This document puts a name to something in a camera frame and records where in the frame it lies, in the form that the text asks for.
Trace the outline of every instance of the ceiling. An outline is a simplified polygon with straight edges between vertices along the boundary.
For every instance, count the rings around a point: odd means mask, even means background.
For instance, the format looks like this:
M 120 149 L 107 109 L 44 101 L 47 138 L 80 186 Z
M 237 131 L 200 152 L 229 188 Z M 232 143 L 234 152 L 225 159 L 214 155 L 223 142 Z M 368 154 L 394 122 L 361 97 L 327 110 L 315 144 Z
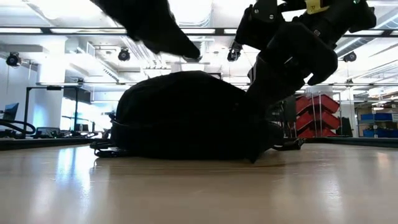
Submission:
M 243 11 L 255 0 L 169 0 L 170 8 L 181 26 L 190 27 L 230 27 L 237 28 Z M 398 28 L 398 1 L 368 1 L 376 8 L 377 28 Z M 290 20 L 302 11 L 288 12 L 284 16 Z M 1 0 L 0 26 L 49 26 L 49 27 L 119 27 L 89 0 Z M 50 50 L 60 43 L 90 43 L 95 54 L 65 54 L 60 59 L 67 60 L 68 80 L 84 78 L 87 82 L 114 81 L 107 72 L 123 82 L 139 82 L 149 77 L 166 75 L 178 70 L 204 70 L 220 72 L 226 82 L 247 83 L 247 72 L 258 54 L 257 49 L 245 47 L 237 62 L 228 62 L 226 56 L 233 37 L 191 37 L 198 44 L 205 64 L 180 65 L 184 61 L 173 55 L 154 55 L 142 44 L 134 43 L 123 36 L 23 36 L 0 35 L 0 44 L 35 44 Z M 352 50 L 358 56 L 353 63 L 340 62 L 338 70 L 326 82 L 343 83 L 353 79 L 355 83 L 398 82 L 397 38 L 342 38 L 338 42 L 338 54 Z M 121 48 L 131 52 L 128 62 L 121 62 L 117 56 Z M 25 58 L 40 63 L 42 55 L 29 55 Z M 125 86 L 96 86 L 96 91 L 124 91 Z

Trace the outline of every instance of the black cable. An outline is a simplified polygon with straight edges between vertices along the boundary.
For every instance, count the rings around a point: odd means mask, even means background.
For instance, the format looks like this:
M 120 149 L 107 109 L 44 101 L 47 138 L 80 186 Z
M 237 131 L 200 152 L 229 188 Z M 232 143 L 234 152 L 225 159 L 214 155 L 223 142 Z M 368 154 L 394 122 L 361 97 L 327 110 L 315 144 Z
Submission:
M 30 127 L 31 131 L 24 131 L 22 128 L 18 128 L 17 126 L 13 125 L 13 124 L 23 124 L 26 125 L 28 127 Z M 35 126 L 29 124 L 29 123 L 25 123 L 23 121 L 10 121 L 7 119 L 0 119 L 0 126 L 5 126 L 8 128 L 11 128 L 15 131 L 19 131 L 22 134 L 34 134 L 36 132 L 36 128 Z

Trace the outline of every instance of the yellow label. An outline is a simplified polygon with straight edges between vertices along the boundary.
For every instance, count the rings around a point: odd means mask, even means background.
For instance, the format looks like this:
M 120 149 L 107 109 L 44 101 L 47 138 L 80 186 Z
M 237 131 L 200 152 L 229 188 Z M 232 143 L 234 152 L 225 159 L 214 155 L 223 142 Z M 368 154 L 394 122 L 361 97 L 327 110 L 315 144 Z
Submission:
M 322 7 L 322 0 L 306 0 L 305 3 L 307 4 L 307 13 L 308 14 L 315 14 L 318 12 L 323 12 L 328 10 L 329 6 Z

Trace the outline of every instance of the white wall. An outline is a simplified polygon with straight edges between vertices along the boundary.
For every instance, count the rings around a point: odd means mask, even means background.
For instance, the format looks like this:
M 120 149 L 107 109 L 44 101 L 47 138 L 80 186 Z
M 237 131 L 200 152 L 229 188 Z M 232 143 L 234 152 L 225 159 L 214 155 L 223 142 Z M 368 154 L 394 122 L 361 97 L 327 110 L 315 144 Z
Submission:
M 6 61 L 0 58 L 0 110 L 11 103 L 19 103 L 16 120 L 24 120 L 26 87 L 35 86 L 37 72 L 25 67 L 12 68 L 6 65 Z M 33 122 L 34 115 L 34 91 L 30 92 L 30 106 L 28 122 Z

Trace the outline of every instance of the table surface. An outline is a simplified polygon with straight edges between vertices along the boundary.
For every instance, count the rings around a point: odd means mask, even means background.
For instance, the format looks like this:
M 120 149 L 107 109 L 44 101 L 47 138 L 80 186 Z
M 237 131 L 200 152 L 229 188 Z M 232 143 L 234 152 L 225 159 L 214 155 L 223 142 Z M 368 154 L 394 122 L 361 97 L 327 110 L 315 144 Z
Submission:
M 398 151 L 305 144 L 247 161 L 0 152 L 0 223 L 398 223 Z

